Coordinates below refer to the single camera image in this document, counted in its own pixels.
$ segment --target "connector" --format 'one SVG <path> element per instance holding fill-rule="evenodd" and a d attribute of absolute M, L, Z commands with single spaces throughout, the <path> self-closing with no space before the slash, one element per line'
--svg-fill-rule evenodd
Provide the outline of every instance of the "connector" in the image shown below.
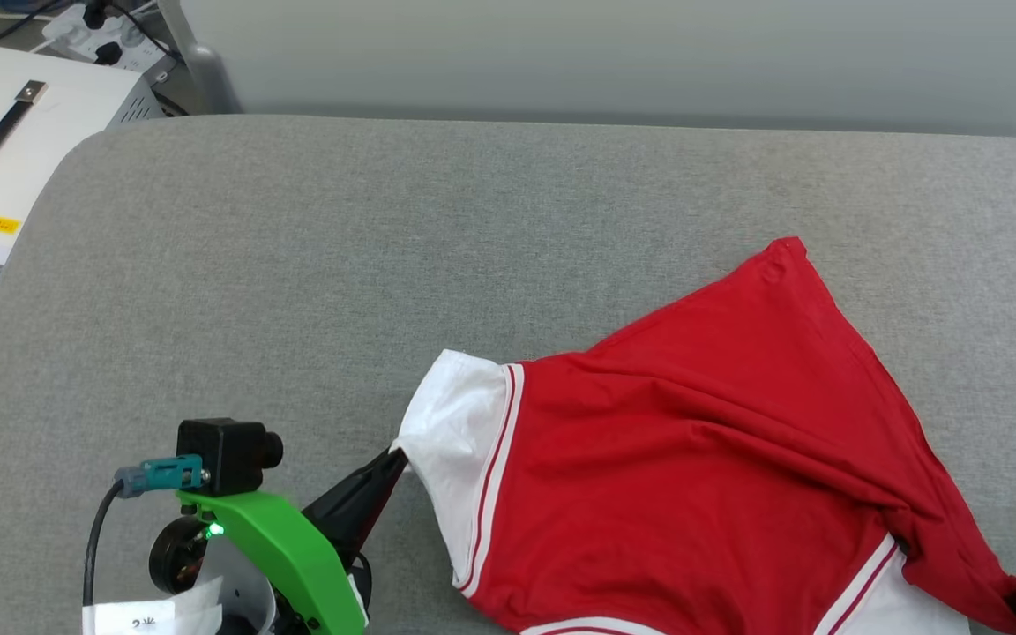
<path fill-rule="evenodd" d="M 152 458 L 139 465 L 120 467 L 113 482 L 124 481 L 119 498 L 136 498 L 144 492 L 158 490 L 197 490 L 210 479 L 202 469 L 202 457 L 183 454 L 181 457 Z"/>
<path fill-rule="evenodd" d="M 97 61 L 92 63 L 101 64 L 103 67 L 110 67 L 120 61 L 120 57 L 123 55 L 124 49 L 120 48 L 120 44 L 109 42 L 97 48 Z"/>
<path fill-rule="evenodd" d="M 104 13 L 105 5 L 108 4 L 105 0 L 91 0 L 89 3 L 84 5 L 84 25 L 97 30 L 104 25 L 104 20 L 109 19 Z"/>

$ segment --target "gray wall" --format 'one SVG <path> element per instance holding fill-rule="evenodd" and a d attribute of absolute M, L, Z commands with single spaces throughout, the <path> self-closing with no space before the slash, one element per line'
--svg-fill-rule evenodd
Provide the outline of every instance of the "gray wall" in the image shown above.
<path fill-rule="evenodd" d="M 192 57 L 200 79 L 220 62 L 224 110 L 1016 134 L 1016 1 L 165 0 L 165 15 L 212 51 Z"/>

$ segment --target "white device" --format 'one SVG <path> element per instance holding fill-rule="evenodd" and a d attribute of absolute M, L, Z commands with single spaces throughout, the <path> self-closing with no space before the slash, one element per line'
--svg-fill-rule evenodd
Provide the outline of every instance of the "white device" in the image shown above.
<path fill-rule="evenodd" d="M 0 49 L 0 270 L 69 150 L 114 125 L 154 117 L 165 115 L 140 73 Z"/>
<path fill-rule="evenodd" d="M 42 28 L 42 36 L 50 41 L 50 48 L 71 60 L 89 62 L 97 60 L 97 49 L 116 42 L 121 56 L 113 67 L 141 73 L 148 83 L 158 83 L 167 72 L 175 68 L 175 60 L 167 57 L 153 42 L 146 39 L 137 26 L 125 16 L 109 16 L 96 30 L 84 25 L 84 4 L 72 4 L 60 16 Z"/>

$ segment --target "white box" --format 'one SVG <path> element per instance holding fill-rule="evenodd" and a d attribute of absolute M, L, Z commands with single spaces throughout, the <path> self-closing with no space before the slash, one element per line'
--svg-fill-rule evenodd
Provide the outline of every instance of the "white box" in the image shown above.
<path fill-rule="evenodd" d="M 69 150 L 114 125 L 165 117 L 140 73 L 0 49 L 0 121 L 30 81 L 45 84 L 41 97 L 0 145 L 0 270 Z"/>

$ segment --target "red and white stripe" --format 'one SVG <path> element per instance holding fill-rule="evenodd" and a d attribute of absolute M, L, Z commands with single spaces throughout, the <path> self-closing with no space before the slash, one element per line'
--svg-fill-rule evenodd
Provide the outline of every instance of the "red and white stripe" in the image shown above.
<path fill-rule="evenodd" d="M 505 381 L 508 382 L 508 406 L 505 407 L 500 437 L 497 438 L 496 447 L 485 467 L 480 502 L 477 506 L 477 536 L 471 543 L 468 575 L 457 584 L 460 593 L 467 598 L 471 598 L 472 594 L 477 593 L 477 588 L 481 584 L 481 572 L 485 569 L 485 560 L 489 556 L 489 544 L 492 542 L 492 519 L 496 515 L 500 482 L 504 480 L 508 451 L 511 449 L 512 437 L 516 433 L 516 417 L 519 415 L 520 395 L 524 392 L 524 367 L 506 365 L 505 369 L 507 370 Z"/>
<path fill-rule="evenodd" d="M 825 613 L 822 622 L 818 623 L 814 635 L 836 635 L 841 631 L 841 627 L 863 605 L 865 595 L 870 593 L 873 586 L 878 583 L 880 572 L 891 562 L 892 558 L 898 554 L 899 550 L 892 535 L 886 535 L 880 546 L 876 548 L 873 555 L 860 568 L 858 575 L 853 576 L 849 586 L 838 595 L 838 599 L 830 607 L 830 611 Z"/>
<path fill-rule="evenodd" d="M 525 628 L 520 635 L 664 635 L 663 632 L 624 619 L 581 618 Z"/>

